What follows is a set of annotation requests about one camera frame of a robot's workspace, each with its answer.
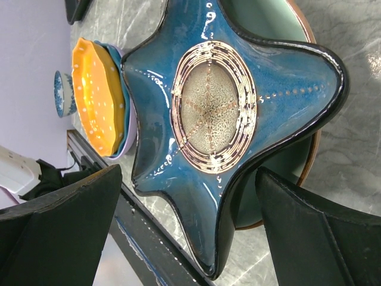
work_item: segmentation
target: gray marble countertop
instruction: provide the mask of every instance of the gray marble countertop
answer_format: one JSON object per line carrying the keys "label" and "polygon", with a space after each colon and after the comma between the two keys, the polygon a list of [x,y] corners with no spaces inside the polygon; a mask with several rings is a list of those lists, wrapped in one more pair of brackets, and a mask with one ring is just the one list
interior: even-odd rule
{"label": "gray marble countertop", "polygon": [[[79,37],[133,48],[157,27],[166,0],[94,0],[71,29]],[[304,187],[353,209],[381,216],[381,1],[295,0],[316,40],[337,53],[351,76],[351,93],[341,112],[323,128],[320,149]],[[84,136],[79,117],[74,127]],[[135,150],[119,161],[124,182]],[[176,241],[188,249],[171,207],[161,198],[140,198]],[[216,285],[277,285],[263,227],[237,231]]]}

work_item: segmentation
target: small cup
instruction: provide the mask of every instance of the small cup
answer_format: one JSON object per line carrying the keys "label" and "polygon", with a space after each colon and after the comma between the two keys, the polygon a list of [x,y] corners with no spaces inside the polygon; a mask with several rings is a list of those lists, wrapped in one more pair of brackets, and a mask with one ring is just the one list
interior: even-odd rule
{"label": "small cup", "polygon": [[69,116],[77,111],[74,99],[73,80],[66,73],[56,71],[54,74],[55,109],[60,118]]}

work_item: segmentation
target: blue starfish plate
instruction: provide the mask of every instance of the blue starfish plate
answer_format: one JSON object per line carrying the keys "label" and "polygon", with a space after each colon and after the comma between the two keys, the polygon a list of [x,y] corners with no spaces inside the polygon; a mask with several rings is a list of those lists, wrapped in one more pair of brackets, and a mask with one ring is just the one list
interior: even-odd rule
{"label": "blue starfish plate", "polygon": [[138,117],[133,186],[172,205],[216,279],[249,174],[339,111],[344,65],[321,46],[251,34],[218,0],[168,0],[158,30],[121,62]]}

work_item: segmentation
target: orange polka dot bowl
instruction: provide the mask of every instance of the orange polka dot bowl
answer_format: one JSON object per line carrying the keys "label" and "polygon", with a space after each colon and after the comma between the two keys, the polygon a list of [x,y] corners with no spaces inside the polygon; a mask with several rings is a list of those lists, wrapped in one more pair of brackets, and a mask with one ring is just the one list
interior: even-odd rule
{"label": "orange polka dot bowl", "polygon": [[74,97],[94,150],[113,155],[123,139],[124,96],[118,68],[100,45],[80,38],[72,55]]}

